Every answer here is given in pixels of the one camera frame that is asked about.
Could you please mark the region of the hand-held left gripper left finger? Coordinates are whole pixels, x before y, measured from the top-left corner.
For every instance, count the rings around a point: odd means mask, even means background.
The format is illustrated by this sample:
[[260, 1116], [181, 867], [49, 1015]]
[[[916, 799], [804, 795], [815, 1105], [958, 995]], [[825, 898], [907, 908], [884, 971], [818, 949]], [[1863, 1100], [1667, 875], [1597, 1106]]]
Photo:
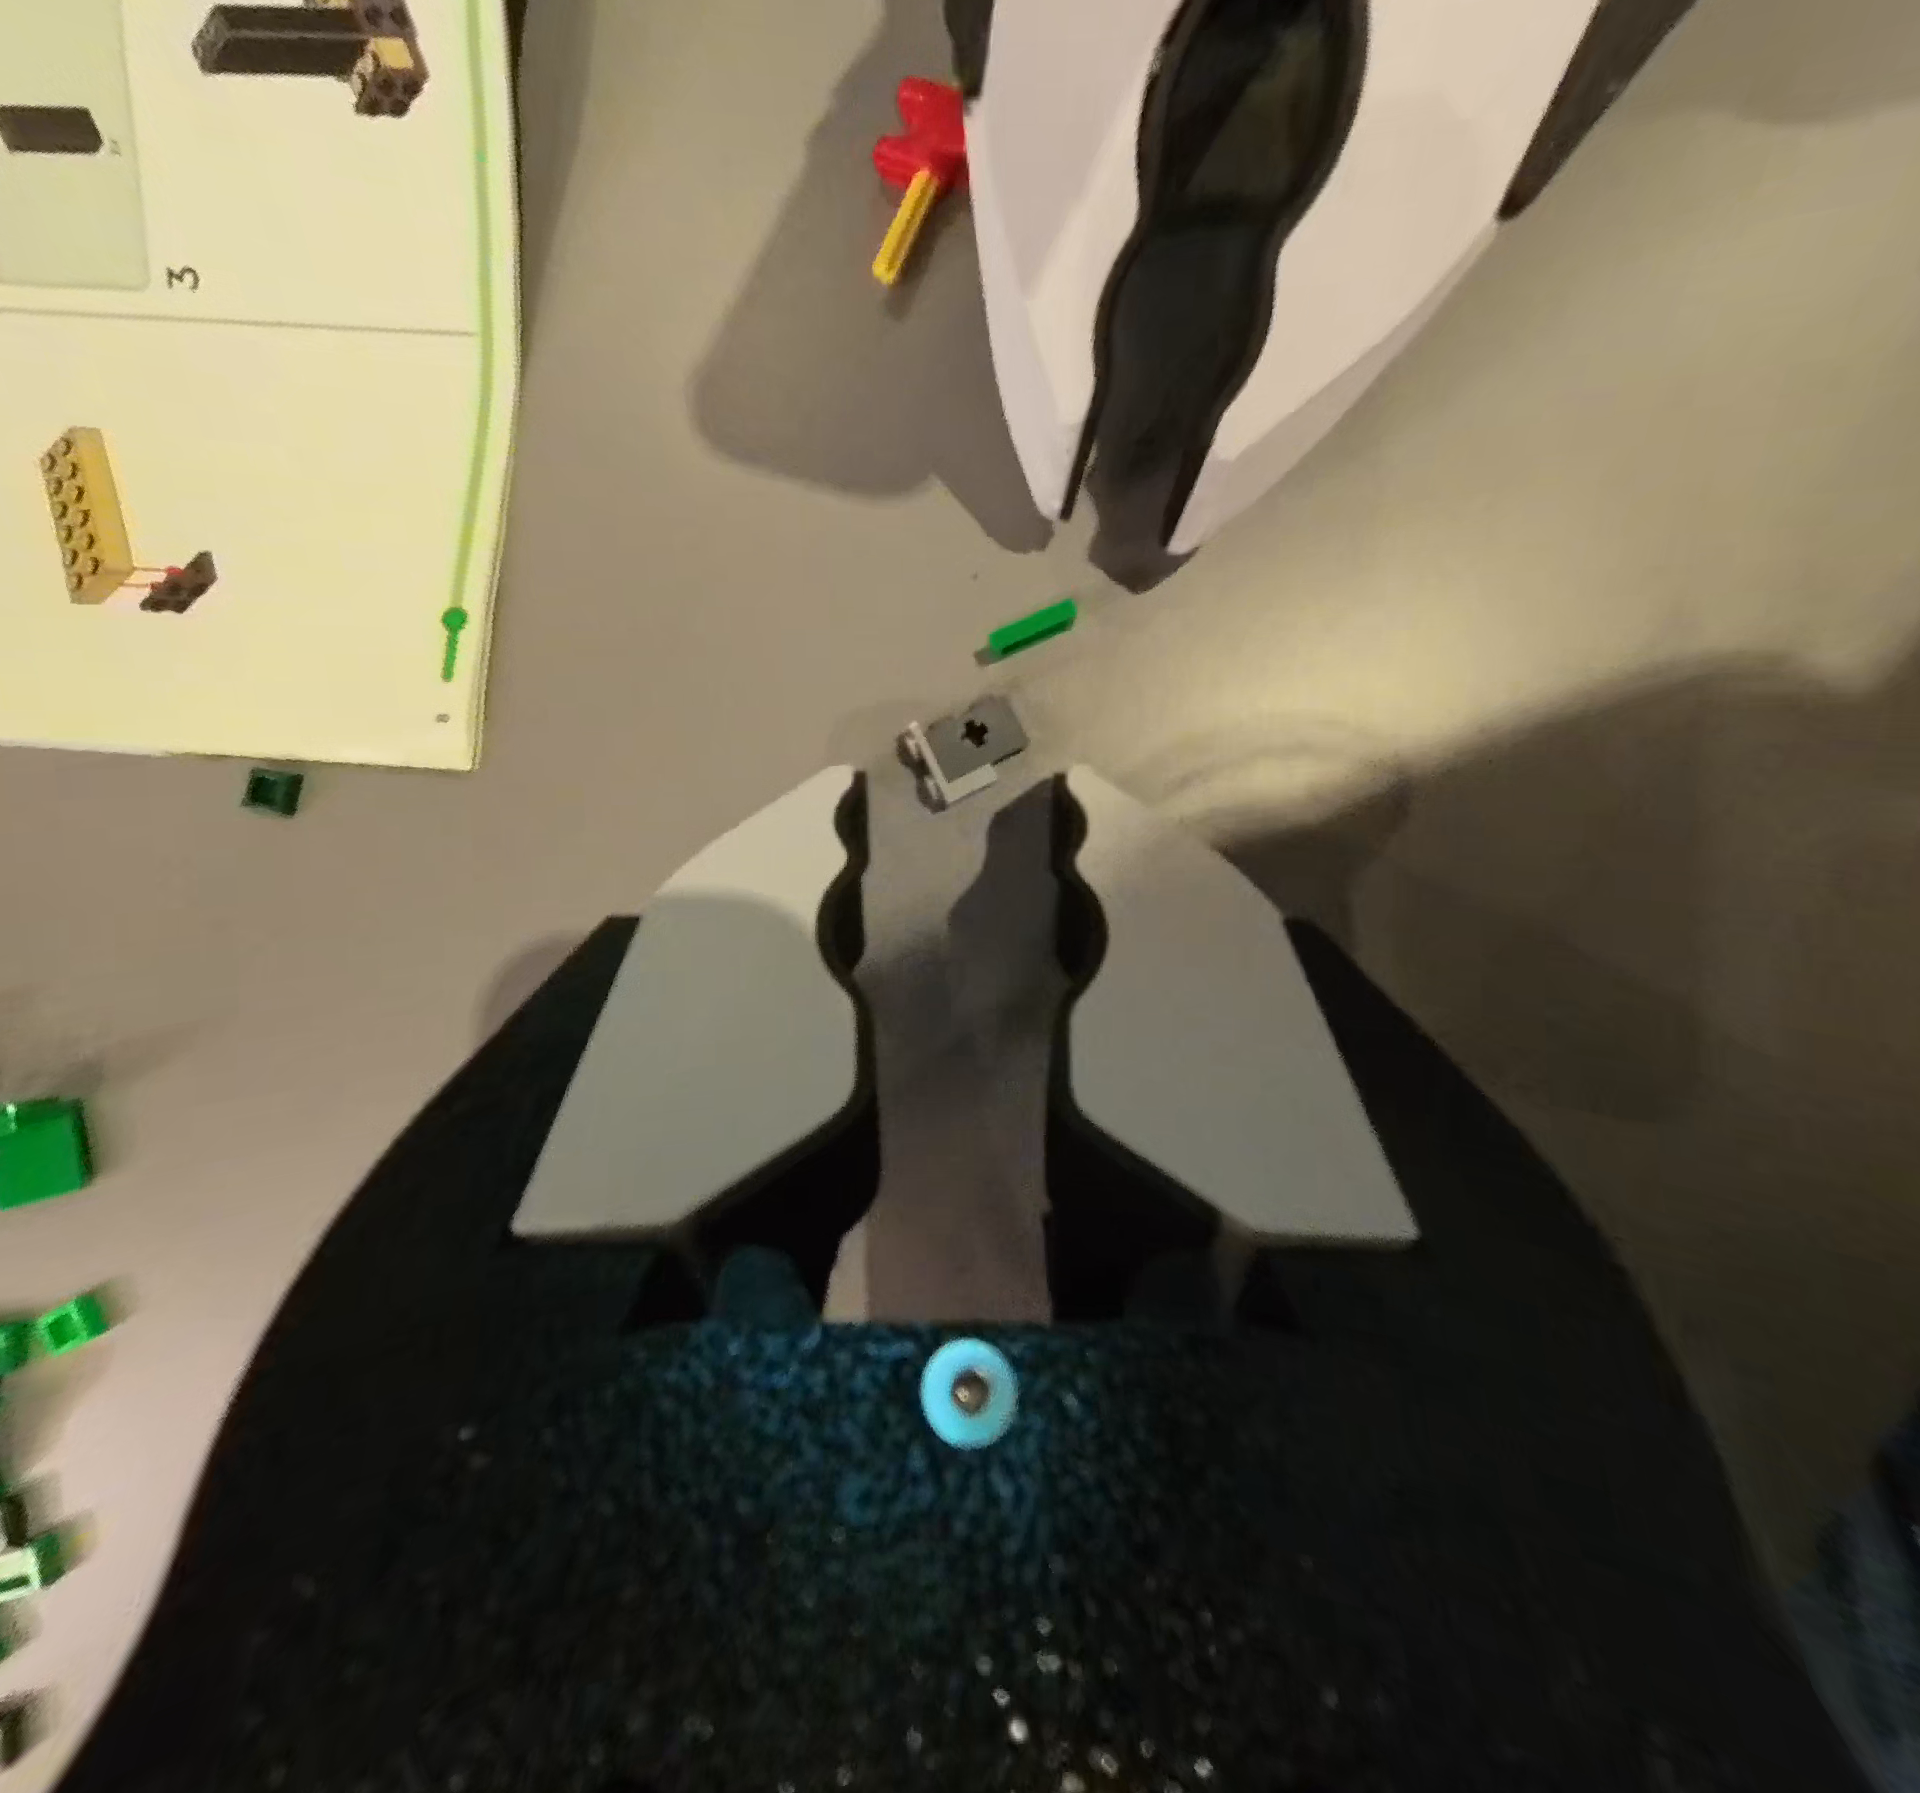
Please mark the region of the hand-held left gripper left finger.
[[864, 951], [869, 785], [830, 766], [703, 846], [642, 906], [511, 1229], [737, 1248], [830, 1277], [877, 1199]]

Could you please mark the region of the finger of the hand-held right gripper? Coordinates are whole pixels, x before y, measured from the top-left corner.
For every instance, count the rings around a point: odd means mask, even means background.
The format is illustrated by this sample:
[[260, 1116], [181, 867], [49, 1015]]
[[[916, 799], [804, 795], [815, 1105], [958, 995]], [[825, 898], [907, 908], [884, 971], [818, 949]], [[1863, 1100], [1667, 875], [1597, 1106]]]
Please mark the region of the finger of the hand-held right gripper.
[[1142, 126], [1186, 0], [993, 0], [966, 113], [972, 233], [1001, 415], [1045, 518], [1091, 426], [1096, 327], [1142, 217]]
[[1492, 243], [1600, 0], [1188, 0], [1096, 339], [1091, 558], [1148, 587], [1352, 412]]

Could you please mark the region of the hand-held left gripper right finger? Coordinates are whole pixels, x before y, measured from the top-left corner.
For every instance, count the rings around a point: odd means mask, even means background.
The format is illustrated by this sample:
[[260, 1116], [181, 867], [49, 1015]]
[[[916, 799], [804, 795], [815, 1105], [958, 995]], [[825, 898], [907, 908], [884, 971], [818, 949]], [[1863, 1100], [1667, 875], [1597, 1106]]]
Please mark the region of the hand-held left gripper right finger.
[[1411, 1247], [1415, 1214], [1279, 906], [1096, 771], [1061, 785], [1067, 886], [1094, 911], [1070, 1106], [1251, 1240]]

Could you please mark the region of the grey brick with cross hole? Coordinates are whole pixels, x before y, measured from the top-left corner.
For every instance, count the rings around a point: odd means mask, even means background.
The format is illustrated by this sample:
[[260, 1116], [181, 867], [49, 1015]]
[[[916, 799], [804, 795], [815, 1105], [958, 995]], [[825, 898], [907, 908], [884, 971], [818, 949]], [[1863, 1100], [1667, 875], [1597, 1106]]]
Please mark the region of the grey brick with cross hole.
[[982, 695], [932, 723], [909, 723], [897, 737], [900, 763], [936, 813], [992, 790], [1026, 750], [1026, 728], [1005, 695]]

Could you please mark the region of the bright green brick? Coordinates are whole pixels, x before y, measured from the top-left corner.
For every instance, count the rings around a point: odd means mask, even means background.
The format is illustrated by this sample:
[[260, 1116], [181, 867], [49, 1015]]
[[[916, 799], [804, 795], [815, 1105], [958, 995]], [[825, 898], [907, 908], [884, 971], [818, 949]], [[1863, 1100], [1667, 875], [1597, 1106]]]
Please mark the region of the bright green brick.
[[993, 667], [1039, 643], [1067, 635], [1079, 621], [1075, 597], [1061, 597], [993, 626], [972, 652], [980, 667]]

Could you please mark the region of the red and yellow toy piece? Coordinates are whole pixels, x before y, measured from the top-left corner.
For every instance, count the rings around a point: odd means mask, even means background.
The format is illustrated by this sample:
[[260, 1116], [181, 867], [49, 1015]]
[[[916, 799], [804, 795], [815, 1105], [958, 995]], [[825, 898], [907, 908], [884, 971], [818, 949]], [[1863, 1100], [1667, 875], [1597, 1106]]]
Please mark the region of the red and yellow toy piece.
[[900, 196], [874, 262], [874, 274], [886, 289], [900, 285], [944, 198], [969, 183], [966, 104], [958, 85], [905, 77], [895, 116], [897, 129], [884, 133], [874, 148], [881, 184]]

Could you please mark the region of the building instruction booklet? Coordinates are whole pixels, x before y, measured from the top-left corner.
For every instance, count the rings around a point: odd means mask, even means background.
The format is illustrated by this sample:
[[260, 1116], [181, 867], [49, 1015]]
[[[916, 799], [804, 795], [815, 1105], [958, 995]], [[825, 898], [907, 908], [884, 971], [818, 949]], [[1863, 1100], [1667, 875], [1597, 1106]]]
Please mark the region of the building instruction booklet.
[[2, 0], [9, 747], [478, 764], [510, 0]]

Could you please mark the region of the person's blue jeans leg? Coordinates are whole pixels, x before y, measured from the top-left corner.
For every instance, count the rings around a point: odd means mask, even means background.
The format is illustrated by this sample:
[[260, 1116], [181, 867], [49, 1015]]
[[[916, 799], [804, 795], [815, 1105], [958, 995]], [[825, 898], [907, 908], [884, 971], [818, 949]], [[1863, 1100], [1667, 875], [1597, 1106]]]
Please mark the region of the person's blue jeans leg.
[[1918, 1789], [1918, 1419], [1822, 1527], [1797, 1605], [1812, 1675], [1876, 1789]]

